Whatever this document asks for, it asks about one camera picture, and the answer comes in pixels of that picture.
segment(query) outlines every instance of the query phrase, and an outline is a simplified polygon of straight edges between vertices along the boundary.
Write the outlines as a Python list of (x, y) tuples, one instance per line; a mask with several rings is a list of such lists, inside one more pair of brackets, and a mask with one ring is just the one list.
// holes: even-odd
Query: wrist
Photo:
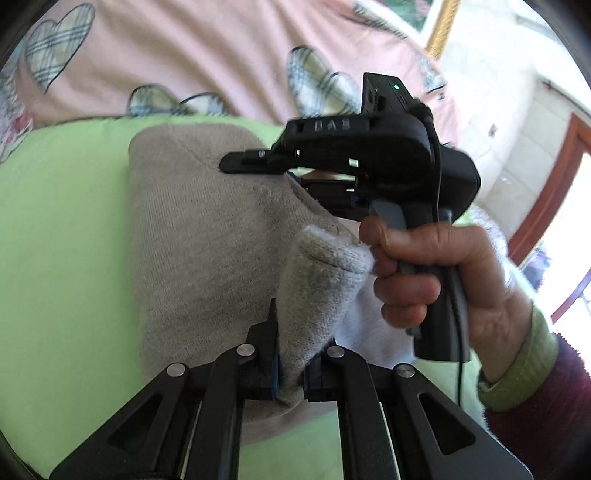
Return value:
[(533, 306), (520, 289), (513, 289), (489, 329), (486, 338), (480, 339), (474, 350), (482, 364), (486, 379), (498, 382), (515, 362), (530, 332)]

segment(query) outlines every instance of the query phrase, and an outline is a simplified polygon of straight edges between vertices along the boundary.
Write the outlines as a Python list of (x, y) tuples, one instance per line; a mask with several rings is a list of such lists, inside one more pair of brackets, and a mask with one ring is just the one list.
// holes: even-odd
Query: sweater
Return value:
[(491, 432), (534, 479), (591, 478), (591, 377), (538, 309), (512, 367), (479, 391)]

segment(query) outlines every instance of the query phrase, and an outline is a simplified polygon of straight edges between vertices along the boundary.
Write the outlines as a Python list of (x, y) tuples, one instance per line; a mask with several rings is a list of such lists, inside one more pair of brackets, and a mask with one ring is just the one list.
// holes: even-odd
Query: maroon sleeve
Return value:
[(580, 430), (591, 419), (589, 373), (579, 354), (562, 337), (558, 339), (556, 365), (536, 394), (509, 412), (486, 411), (492, 433), (535, 479), (546, 478), (556, 468), (571, 440), (581, 438)]

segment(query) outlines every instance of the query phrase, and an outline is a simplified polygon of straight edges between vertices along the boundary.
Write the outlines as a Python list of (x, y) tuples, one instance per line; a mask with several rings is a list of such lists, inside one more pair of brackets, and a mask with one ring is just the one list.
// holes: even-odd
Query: white wall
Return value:
[(520, 38), (508, 0), (462, 0), (440, 60), (460, 109), (459, 148), (482, 178), (479, 200), (509, 159), (534, 93), (537, 75)]
[(507, 238), (517, 231), (544, 188), (572, 113), (591, 125), (587, 113), (540, 79), (515, 147), (490, 192), (479, 201)]

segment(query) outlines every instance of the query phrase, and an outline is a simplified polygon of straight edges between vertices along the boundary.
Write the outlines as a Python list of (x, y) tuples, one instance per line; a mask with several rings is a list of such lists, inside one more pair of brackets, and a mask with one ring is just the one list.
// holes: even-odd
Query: plaid heart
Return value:
[(330, 66), (311, 48), (301, 46), (290, 53), (287, 77), (291, 95), (303, 117), (359, 113), (359, 87), (343, 72)]
[(146, 116), (155, 113), (165, 115), (227, 115), (228, 109), (215, 93), (200, 93), (179, 102), (176, 97), (161, 85), (142, 85), (129, 96), (127, 114)]
[(94, 19), (95, 7), (81, 4), (59, 22), (45, 20), (33, 31), (27, 41), (25, 56), (44, 93), (80, 48)]

